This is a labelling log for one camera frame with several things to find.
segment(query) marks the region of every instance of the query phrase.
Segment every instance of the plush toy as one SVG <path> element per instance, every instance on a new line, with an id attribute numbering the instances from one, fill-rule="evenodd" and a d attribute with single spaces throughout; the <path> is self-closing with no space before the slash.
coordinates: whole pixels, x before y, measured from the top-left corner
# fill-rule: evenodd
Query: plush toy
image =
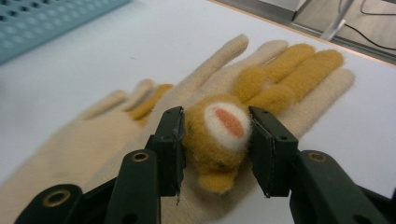
<path id="1" fill-rule="evenodd" d="M 264 66 L 242 70 L 230 93 L 208 96 L 187 109 L 183 145 L 200 186 L 220 194 L 232 188 L 248 152 L 249 105 L 277 115 L 301 102 L 342 63 L 335 50 L 315 53 L 309 45 L 295 45 Z"/>

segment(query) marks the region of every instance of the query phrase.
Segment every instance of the knit glove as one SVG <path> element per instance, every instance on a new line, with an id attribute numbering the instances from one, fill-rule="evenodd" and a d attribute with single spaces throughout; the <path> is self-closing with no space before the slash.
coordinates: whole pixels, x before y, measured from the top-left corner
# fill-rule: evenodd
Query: knit glove
<path id="1" fill-rule="evenodd" d="M 252 69 L 254 66 L 264 68 L 268 62 L 275 62 L 276 60 L 274 60 L 274 58 L 281 55 L 282 52 L 288 48 L 286 41 L 270 41 L 264 43 L 256 52 L 246 59 L 238 63 L 225 66 L 228 62 L 241 54 L 246 49 L 247 45 L 248 39 L 244 35 L 240 35 L 229 41 L 194 72 L 192 72 L 191 75 L 186 77 L 171 91 L 166 93 L 154 107 L 152 115 L 148 121 L 148 126 L 139 135 L 139 137 L 134 141 L 131 141 L 123 151 L 109 161 L 109 163 L 95 175 L 92 181 L 88 183 L 85 190 L 93 189 L 115 177 L 120 169 L 122 157 L 133 150 L 144 148 L 147 140 L 149 139 L 149 135 L 155 132 L 162 113 L 168 108 L 182 105 L 186 111 L 186 136 L 183 140 L 183 145 L 187 147 L 186 153 L 188 155 L 188 164 L 187 168 L 184 170 L 185 177 L 182 182 L 180 203 L 177 205 L 177 200 L 174 198 L 162 198 L 163 223 L 202 223 L 208 220 L 220 218 L 230 212 L 238 202 L 251 192 L 254 186 L 257 186 L 257 182 L 250 171 L 251 164 L 249 164 L 249 161 L 244 160 L 243 157 L 241 157 L 240 160 L 237 160 L 235 170 L 239 171 L 239 175 L 233 176 L 233 188 L 229 188 L 226 194 L 214 193 L 208 190 L 208 188 L 203 188 L 202 179 L 200 178 L 204 174 L 202 170 L 200 170 L 200 165 L 205 163 L 219 165 L 219 163 L 213 162 L 208 158 L 204 158 L 204 160 L 198 158 L 198 161 L 195 161 L 194 159 L 191 159 L 193 156 L 189 156 L 189 154 L 195 150 L 193 147 L 189 146 L 189 143 L 193 141 L 191 139 L 195 136 L 196 141 L 204 141 L 203 137 L 210 135 L 208 132 L 206 132 L 206 135 L 197 133 L 198 130 L 194 125 L 191 125 L 191 121 L 201 119 L 200 116 L 202 116 L 202 114 L 194 114 L 191 112 L 195 110 L 194 108 L 204 110 L 203 107 L 200 107 L 200 103 L 205 101 L 205 99 L 209 99 L 208 101 L 211 101 L 213 97 L 224 96 L 216 99 L 215 101 L 226 102 L 227 104 L 231 102 L 231 105 L 237 105 L 237 107 L 242 108 L 242 113 L 240 114 L 246 115 L 247 112 L 243 109 L 244 106 L 248 105 L 246 100 L 253 99 L 255 95 L 260 95 L 262 91 L 269 89 L 269 86 L 283 82 L 281 81 L 283 78 L 267 81 L 268 77 L 265 75 L 264 78 L 262 78 L 262 83 L 258 83 L 258 87 L 254 88 L 255 91 L 253 91 L 253 93 L 248 93 L 246 99 L 241 100 L 241 96 L 238 94 L 243 95 L 243 93 L 238 88 L 243 89 L 245 85 L 249 87 L 255 84 L 251 81 L 247 81 L 249 78 L 243 75 L 246 73 L 246 69 Z M 296 66 L 284 72 L 284 75 L 282 76 L 285 77 L 290 75 L 296 69 L 298 64 L 308 60 L 314 53 L 312 49 L 309 51 L 311 53 L 308 53 L 308 56 L 304 56 L 303 59 L 299 59 L 298 62 L 295 63 Z M 284 66 L 282 63 L 279 63 L 279 67 L 276 69 L 282 70 L 283 68 Z M 289 104 L 281 109 L 282 113 L 278 113 L 278 119 L 297 137 L 301 137 L 303 133 L 306 132 L 318 119 L 318 117 L 352 85 L 354 77 L 349 71 L 336 70 L 335 72 L 330 73 L 333 69 L 334 67 L 328 69 L 326 76 L 322 77 L 320 79 L 321 81 L 319 80 L 313 85 L 313 87 L 315 87 L 314 89 L 311 90 L 311 88 L 309 88 L 309 90 L 304 94 L 304 99 L 302 101 L 295 98 L 295 100 L 290 101 Z M 239 121 L 241 120 L 241 117 L 235 116 L 235 114 L 233 114 L 233 116 L 237 117 Z M 228 116 L 224 116 L 224 114 L 217 117 L 225 118 L 225 120 L 228 120 L 229 118 Z M 206 124 L 207 122 L 201 122 L 200 126 L 205 126 Z M 248 126 L 249 125 L 245 125 L 243 127 L 243 130 L 246 128 L 246 133 L 249 133 Z"/>
<path id="2" fill-rule="evenodd" d="M 150 109 L 170 87 L 155 88 L 152 80 L 143 80 L 131 95 L 114 91 L 63 126 L 0 187 L 1 222 L 13 223 L 39 192 L 53 185 L 85 185 L 138 136 Z"/>

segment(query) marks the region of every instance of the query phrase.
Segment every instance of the blue crate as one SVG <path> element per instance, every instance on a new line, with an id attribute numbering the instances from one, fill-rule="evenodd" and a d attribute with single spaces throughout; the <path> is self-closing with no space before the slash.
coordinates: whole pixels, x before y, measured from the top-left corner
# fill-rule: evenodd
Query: blue crate
<path id="1" fill-rule="evenodd" d="M 0 63 L 130 0 L 0 0 Z"/>

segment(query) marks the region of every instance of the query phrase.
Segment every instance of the white table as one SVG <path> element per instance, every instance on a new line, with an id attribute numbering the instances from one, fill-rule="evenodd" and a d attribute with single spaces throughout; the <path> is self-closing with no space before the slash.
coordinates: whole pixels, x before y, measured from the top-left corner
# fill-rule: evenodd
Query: white table
<path id="1" fill-rule="evenodd" d="M 359 185 L 396 187 L 396 68 L 209 1 L 134 0 L 0 66 L 0 181 L 51 133 L 111 91 L 145 77 L 178 83 L 227 40 L 246 34 L 247 56 L 286 39 L 339 49 L 356 83 L 300 140 L 332 155 Z M 216 223 L 292 223 L 288 199 L 256 188 Z"/>

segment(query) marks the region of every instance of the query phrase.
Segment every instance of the black cable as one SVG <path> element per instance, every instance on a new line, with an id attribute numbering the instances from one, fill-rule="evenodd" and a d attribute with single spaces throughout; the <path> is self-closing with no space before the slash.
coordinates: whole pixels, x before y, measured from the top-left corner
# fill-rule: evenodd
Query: black cable
<path id="1" fill-rule="evenodd" d="M 376 44 L 373 40 L 369 39 L 367 36 L 365 36 L 362 32 L 360 32 L 358 29 L 356 29 L 356 28 L 353 27 L 353 26 L 350 26 L 350 25 L 348 25 L 348 24 L 345 24 L 345 26 L 348 27 L 348 28 L 350 28 L 350 29 L 352 29 L 352 30 L 354 30 L 354 31 L 356 31 L 358 34 L 360 34 L 360 35 L 361 35 L 364 39 L 366 39 L 368 42 L 370 42 L 370 43 L 376 45 L 377 47 L 379 47 L 379 48 L 381 48 L 381 49 L 396 50 L 396 49 L 392 49 L 392 48 L 388 48 L 388 47 L 384 47 L 384 46 L 381 46 L 381 45 Z"/>
<path id="2" fill-rule="evenodd" d="M 370 16 L 396 16 L 396 14 L 392 14 L 392 13 L 371 13 L 371 12 L 365 12 L 363 11 L 363 6 L 366 3 L 366 0 L 363 0 L 361 2 L 361 13 L 364 15 L 370 15 Z"/>
<path id="3" fill-rule="evenodd" d="M 363 8 L 363 5 L 364 5 L 365 2 L 366 2 L 366 0 L 363 0 L 363 2 L 361 3 L 361 9 Z M 343 3 L 343 0 L 340 0 L 340 1 L 338 2 L 338 12 L 340 12 L 340 8 L 341 8 L 342 3 Z M 395 14 L 390 14 L 390 15 L 382 14 L 382 15 L 384 15 L 384 16 L 393 16 L 393 15 L 395 15 Z M 364 35 L 361 31 L 359 31 L 358 29 L 356 29 L 356 28 L 353 27 L 353 26 L 350 26 L 350 25 L 348 25 L 348 24 L 346 24 L 346 23 L 345 23 L 344 25 L 345 25 L 346 27 L 348 27 L 348 28 L 354 30 L 355 32 L 357 32 L 358 34 L 360 34 L 364 39 L 366 39 L 368 42 L 374 44 L 375 46 L 377 46 L 377 47 L 379 47 L 379 48 L 381 48 L 381 49 L 396 50 L 396 49 L 384 47 L 384 46 L 381 46 L 381 45 L 375 43 L 373 40 L 369 39 L 369 37 L 367 37 L 366 35 Z"/>

